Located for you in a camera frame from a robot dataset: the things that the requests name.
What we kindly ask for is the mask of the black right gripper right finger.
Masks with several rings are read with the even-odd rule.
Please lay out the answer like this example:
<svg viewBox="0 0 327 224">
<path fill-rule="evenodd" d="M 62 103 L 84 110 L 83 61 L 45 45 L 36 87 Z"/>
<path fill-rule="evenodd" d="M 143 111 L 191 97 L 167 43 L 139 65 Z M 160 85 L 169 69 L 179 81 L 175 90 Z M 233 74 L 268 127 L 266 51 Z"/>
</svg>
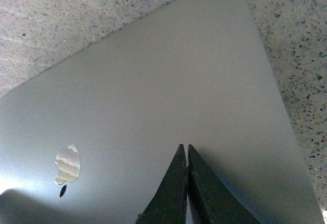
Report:
<svg viewBox="0 0 327 224">
<path fill-rule="evenodd" d="M 259 223 L 206 161 L 188 146 L 188 195 L 193 223 Z"/>
</svg>

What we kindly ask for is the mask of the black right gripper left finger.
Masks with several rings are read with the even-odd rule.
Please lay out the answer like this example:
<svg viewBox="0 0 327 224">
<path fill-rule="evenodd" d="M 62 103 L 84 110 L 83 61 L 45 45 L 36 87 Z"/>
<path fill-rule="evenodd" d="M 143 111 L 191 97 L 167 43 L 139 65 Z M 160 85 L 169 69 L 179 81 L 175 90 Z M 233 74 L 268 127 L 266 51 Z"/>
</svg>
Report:
<svg viewBox="0 0 327 224">
<path fill-rule="evenodd" d="M 188 167 L 179 145 L 154 197 L 138 215 L 136 223 L 186 223 Z"/>
</svg>

